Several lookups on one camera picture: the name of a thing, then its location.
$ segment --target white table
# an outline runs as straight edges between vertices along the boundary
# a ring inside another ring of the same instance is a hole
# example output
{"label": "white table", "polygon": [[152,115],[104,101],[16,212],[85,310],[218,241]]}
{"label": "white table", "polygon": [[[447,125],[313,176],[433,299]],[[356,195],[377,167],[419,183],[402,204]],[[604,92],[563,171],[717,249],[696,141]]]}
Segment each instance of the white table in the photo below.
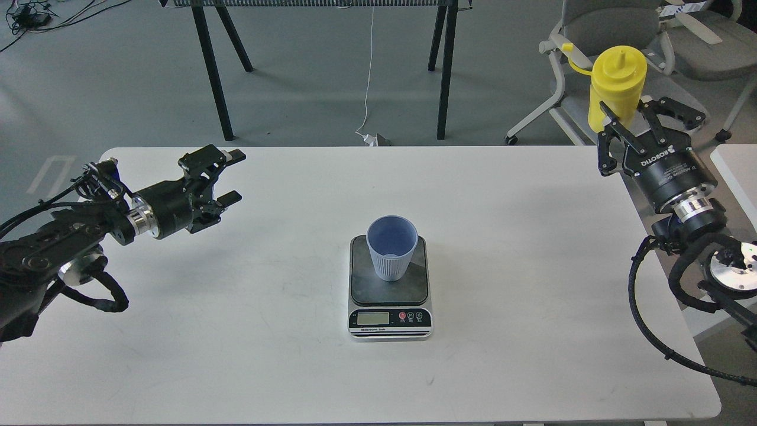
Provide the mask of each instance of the white table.
{"label": "white table", "polygon": [[[112,149],[132,190],[190,149]],[[708,376],[665,361],[628,308],[646,235],[591,147],[243,148],[218,226],[110,237],[131,300],[56,300],[0,349],[0,424],[444,423],[707,418]],[[350,240],[381,215],[428,244],[435,331],[347,333]],[[655,256],[640,307],[701,361]],[[93,286],[83,291],[94,292]]]}
{"label": "white table", "polygon": [[757,145],[720,145],[710,158],[757,229]]}

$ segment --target chair wheel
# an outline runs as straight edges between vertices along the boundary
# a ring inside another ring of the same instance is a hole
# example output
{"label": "chair wheel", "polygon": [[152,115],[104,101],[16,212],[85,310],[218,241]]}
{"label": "chair wheel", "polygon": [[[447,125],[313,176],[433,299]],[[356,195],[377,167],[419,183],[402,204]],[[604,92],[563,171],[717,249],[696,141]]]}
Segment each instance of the chair wheel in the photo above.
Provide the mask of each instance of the chair wheel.
{"label": "chair wheel", "polygon": [[728,130],[722,129],[718,132],[718,134],[715,135],[715,140],[718,142],[725,142],[731,138],[731,132]]}

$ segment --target chair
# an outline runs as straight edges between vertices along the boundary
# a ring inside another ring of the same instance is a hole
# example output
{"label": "chair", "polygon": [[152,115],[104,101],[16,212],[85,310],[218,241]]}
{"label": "chair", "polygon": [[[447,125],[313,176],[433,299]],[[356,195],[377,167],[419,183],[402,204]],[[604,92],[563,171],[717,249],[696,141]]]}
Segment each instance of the chair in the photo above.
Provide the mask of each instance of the chair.
{"label": "chair", "polygon": [[689,16],[715,34],[716,43],[709,44],[689,19],[678,25],[677,19],[664,22],[675,51],[675,70],[692,80],[731,80],[751,74],[752,77],[739,95],[726,119],[723,129],[715,135],[719,142],[731,137],[731,126],[746,100],[757,86],[757,34],[737,23],[741,14],[741,0],[731,0],[734,12],[730,17],[706,10],[714,0],[708,0],[703,11]]}
{"label": "chair", "polygon": [[[552,30],[550,38],[539,44],[539,51],[549,55],[555,75],[554,93],[526,118],[508,130],[507,145],[514,145],[516,134],[545,112],[576,145],[597,144],[597,134],[589,127],[590,78],[564,65],[567,57],[580,68],[590,70],[589,57],[598,56],[615,45],[630,45],[641,50],[649,62],[643,94],[659,99],[675,99],[706,114],[704,107],[691,94],[674,83],[668,75],[673,71],[674,55],[668,37],[660,33],[657,8],[659,0],[564,0],[562,19]],[[659,36],[665,53],[656,55],[647,46]],[[573,43],[572,52],[561,50],[563,43]],[[681,129],[681,124],[669,117],[661,117],[663,126]],[[649,129],[640,114],[629,129],[633,134]]]}

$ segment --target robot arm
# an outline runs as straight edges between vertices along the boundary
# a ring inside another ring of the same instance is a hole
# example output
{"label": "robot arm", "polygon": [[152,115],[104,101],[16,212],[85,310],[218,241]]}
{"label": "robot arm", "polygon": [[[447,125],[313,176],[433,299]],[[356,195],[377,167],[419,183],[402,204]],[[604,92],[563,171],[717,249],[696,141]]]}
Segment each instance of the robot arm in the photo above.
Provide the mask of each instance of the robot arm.
{"label": "robot arm", "polygon": [[[33,215],[67,207],[53,211],[53,221],[35,233],[0,243],[0,343],[31,336],[39,314],[58,294],[106,312],[125,310],[129,300],[104,271],[107,258],[99,243],[107,234],[125,246],[141,233],[162,239],[182,228],[196,233],[217,224],[241,196],[232,191],[213,199],[213,185],[226,167],[244,159],[238,149],[205,146],[179,159],[182,178],[132,193],[111,158],[89,164],[59,196],[0,225],[2,238]],[[74,190],[88,201],[56,203]],[[110,290],[114,300],[91,299],[74,289],[92,279]]]}
{"label": "robot arm", "polygon": [[[635,302],[635,271],[644,255],[652,249],[676,255],[678,259],[668,277],[674,296],[700,311],[725,310],[746,328],[742,335],[757,351],[757,315],[736,302],[757,296],[757,246],[728,235],[724,209],[716,200],[708,198],[718,185],[717,180],[692,149],[689,135],[663,127],[657,118],[658,115],[675,117],[683,121],[687,129],[693,129],[702,123],[704,114],[668,98],[642,99],[637,110],[650,129],[634,136],[604,102],[600,102],[600,107],[607,116],[605,128],[598,134],[600,173],[608,176],[617,170],[618,161],[610,152],[610,143],[619,140],[624,147],[620,168],[636,182],[655,213],[667,215],[652,225],[654,235],[644,240],[633,257],[629,299],[637,325],[666,358],[706,374],[757,386],[755,379],[714,371],[675,353],[646,327]],[[712,302],[691,296],[681,286],[681,277],[695,262],[704,276],[698,286]]]}

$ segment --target blue plastic cup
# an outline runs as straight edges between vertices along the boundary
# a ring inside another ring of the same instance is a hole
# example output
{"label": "blue plastic cup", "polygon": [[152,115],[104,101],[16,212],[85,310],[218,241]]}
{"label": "blue plastic cup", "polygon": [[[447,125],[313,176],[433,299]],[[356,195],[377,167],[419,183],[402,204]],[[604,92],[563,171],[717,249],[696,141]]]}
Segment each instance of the blue plastic cup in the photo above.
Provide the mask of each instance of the blue plastic cup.
{"label": "blue plastic cup", "polygon": [[376,219],[366,235],[373,268],[384,281],[402,278],[418,245],[418,231],[400,216]]}

